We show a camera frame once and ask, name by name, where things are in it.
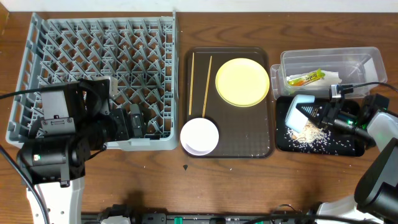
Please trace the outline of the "green orange snack wrapper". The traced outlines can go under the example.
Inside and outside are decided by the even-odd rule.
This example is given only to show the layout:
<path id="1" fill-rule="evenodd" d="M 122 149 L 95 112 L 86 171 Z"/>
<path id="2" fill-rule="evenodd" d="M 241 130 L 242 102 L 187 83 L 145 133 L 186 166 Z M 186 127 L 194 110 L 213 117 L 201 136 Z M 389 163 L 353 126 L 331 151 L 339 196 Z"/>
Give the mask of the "green orange snack wrapper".
<path id="1" fill-rule="evenodd" d="M 305 73 L 303 75 L 299 75 L 297 77 L 287 77 L 287 83 L 290 86 L 304 86 L 311 82 L 320 80 L 325 77 L 325 73 L 321 71 L 321 69 L 315 70 L 310 73 Z"/>

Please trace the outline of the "pink white bowl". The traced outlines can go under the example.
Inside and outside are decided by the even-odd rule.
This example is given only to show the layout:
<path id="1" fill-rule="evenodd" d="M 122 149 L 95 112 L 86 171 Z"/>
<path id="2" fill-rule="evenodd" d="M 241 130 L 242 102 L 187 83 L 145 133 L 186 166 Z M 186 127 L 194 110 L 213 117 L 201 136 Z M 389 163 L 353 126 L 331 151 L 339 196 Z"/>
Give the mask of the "pink white bowl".
<path id="1" fill-rule="evenodd" d="M 216 125 L 206 118 L 194 118 L 186 122 L 180 132 L 182 147 L 193 156 L 204 156 L 211 153 L 220 134 Z"/>

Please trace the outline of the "white napkin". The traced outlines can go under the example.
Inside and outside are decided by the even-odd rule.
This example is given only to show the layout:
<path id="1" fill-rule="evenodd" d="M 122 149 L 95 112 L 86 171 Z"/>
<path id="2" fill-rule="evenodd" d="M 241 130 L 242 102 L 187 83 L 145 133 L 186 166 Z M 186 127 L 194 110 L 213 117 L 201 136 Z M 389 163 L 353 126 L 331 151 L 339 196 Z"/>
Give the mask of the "white napkin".
<path id="1" fill-rule="evenodd" d="M 338 72 L 330 72 L 330 71 L 326 71 L 326 70 L 321 70 L 321 71 L 325 73 L 325 77 L 320 79 L 320 80 L 311 82 L 311 83 L 309 83 L 307 85 L 304 85 L 304 86 L 290 86 L 288 83 L 287 84 L 288 84 L 289 87 L 292 87 L 292 88 L 321 90 L 321 89 L 324 89 L 324 88 L 328 88 L 330 85 L 340 84 L 342 82 L 342 79 L 339 77 L 339 73 Z M 291 75 L 291 76 L 292 77 L 297 77 L 297 76 L 303 75 L 303 74 L 305 74 L 305 73 L 301 73 L 301 74 L 298 74 L 298 75 Z"/>

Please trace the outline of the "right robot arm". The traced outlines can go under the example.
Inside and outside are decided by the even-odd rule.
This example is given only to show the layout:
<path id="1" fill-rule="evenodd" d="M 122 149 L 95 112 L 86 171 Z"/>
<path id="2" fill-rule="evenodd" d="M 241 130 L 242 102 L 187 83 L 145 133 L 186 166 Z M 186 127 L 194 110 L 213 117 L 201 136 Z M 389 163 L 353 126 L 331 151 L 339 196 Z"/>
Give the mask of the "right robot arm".
<path id="1" fill-rule="evenodd" d="M 356 114 L 347 113 L 347 105 L 342 95 L 329 101 L 297 95 L 285 119 L 286 126 L 295 131 L 309 121 L 346 132 L 380 150 L 354 195 L 322 203 L 312 219 L 317 223 L 397 223 L 397 115 L 388 110 L 389 99 L 378 94 L 365 97 Z"/>

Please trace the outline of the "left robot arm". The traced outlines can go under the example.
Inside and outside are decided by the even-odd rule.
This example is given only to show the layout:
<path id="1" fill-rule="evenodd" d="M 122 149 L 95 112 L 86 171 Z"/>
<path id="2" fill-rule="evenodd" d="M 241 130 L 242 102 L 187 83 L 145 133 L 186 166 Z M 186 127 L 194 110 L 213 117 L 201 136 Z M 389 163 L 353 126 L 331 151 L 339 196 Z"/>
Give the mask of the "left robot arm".
<path id="1" fill-rule="evenodd" d="M 117 90 L 112 77 L 39 89 L 44 116 L 17 154 L 34 223 L 81 223 L 85 162 L 107 142 L 146 135 L 149 109 L 140 103 L 112 108 Z"/>

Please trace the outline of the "light blue bowl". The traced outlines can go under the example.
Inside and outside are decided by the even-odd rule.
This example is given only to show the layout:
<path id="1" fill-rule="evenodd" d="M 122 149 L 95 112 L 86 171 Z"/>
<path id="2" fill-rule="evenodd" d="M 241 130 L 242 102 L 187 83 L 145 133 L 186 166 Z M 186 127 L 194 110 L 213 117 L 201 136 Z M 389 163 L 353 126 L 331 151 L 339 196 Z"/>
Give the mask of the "light blue bowl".
<path id="1" fill-rule="evenodd" d="M 308 118 L 302 114 L 296 106 L 299 103 L 313 103 L 314 101 L 315 97 L 313 95 L 296 95 L 289 106 L 285 117 L 285 125 L 296 133 L 301 133 L 308 121 Z"/>

